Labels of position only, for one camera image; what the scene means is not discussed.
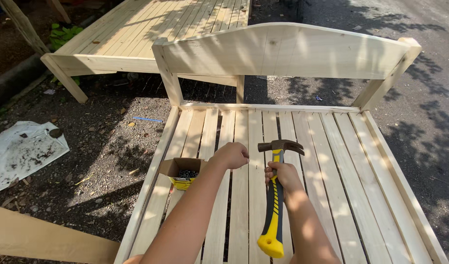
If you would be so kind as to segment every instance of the green plant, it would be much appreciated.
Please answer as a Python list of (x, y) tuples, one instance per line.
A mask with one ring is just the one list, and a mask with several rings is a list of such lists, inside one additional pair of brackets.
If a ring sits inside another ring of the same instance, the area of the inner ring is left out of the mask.
[(52, 47), (55, 50), (58, 50), (63, 45), (68, 42), (68, 40), (72, 39), (74, 36), (79, 34), (81, 31), (83, 31), (83, 28), (73, 26), (72, 28), (68, 29), (66, 27), (62, 27), (62, 30), (58, 30), (60, 28), (60, 25), (57, 23), (52, 24), (52, 32), (50, 33), (50, 42), (52, 43)]

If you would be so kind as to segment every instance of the fist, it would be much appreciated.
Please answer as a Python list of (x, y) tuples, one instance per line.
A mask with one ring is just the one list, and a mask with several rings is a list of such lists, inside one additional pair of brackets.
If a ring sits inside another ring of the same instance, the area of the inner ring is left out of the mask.
[(249, 163), (249, 153), (241, 143), (228, 142), (215, 152), (213, 160), (227, 169), (238, 169)]

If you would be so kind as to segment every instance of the claw hammer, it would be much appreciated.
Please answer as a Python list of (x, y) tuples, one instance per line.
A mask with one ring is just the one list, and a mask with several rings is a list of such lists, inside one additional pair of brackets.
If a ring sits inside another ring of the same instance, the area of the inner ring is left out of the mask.
[[(276, 140), (270, 143), (257, 144), (259, 152), (272, 151), (272, 161), (283, 163), (283, 153), (285, 150), (292, 150), (304, 155), (303, 146), (289, 140)], [(273, 170), (273, 177), (270, 178), (269, 190), (267, 192), (267, 212), (265, 214), (265, 224), (262, 235), (257, 240), (257, 245), (262, 251), (274, 258), (282, 258), (282, 216), (283, 208), (283, 186), (277, 178), (277, 170)]]

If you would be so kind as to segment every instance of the dirt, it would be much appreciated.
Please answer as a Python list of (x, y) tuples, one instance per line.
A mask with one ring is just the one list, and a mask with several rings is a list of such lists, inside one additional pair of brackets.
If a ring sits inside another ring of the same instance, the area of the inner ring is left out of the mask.
[[(28, 17), (40, 39), (48, 44), (52, 23), (59, 23), (56, 13), (45, 0), (15, 1), (22, 12)], [(88, 9), (86, 5), (77, 6), (64, 4), (73, 24), (79, 24), (95, 13), (96, 9)], [(14, 23), (5, 13), (0, 15), (0, 75), (32, 56), (35, 52), (27, 44)]]

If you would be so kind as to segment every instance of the asphalt road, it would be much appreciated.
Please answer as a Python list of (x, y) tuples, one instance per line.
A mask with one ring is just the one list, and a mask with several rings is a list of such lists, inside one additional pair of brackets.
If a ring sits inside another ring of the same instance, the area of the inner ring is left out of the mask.
[[(256, 4), (250, 24), (296, 21), (287, 2)], [(449, 260), (449, 0), (308, 0), (303, 23), (348, 31), (359, 25), (359, 33), (411, 37), (422, 45), (424, 53), (371, 113)], [(244, 97), (248, 103), (348, 106), (364, 86), (366, 80), (246, 77)]]

